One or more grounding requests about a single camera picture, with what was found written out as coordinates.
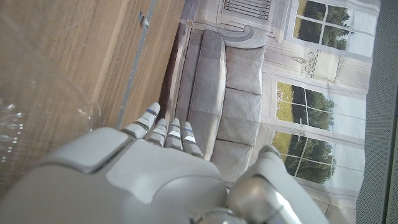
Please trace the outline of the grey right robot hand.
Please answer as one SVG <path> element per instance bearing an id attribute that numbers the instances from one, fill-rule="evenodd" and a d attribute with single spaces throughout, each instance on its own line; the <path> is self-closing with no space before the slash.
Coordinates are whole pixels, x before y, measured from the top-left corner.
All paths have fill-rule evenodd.
<path id="1" fill-rule="evenodd" d="M 159 111 L 154 103 L 122 130 L 96 129 L 37 161 L 1 200 L 1 222 L 326 223 L 275 147 L 229 184 L 191 124 Z"/>

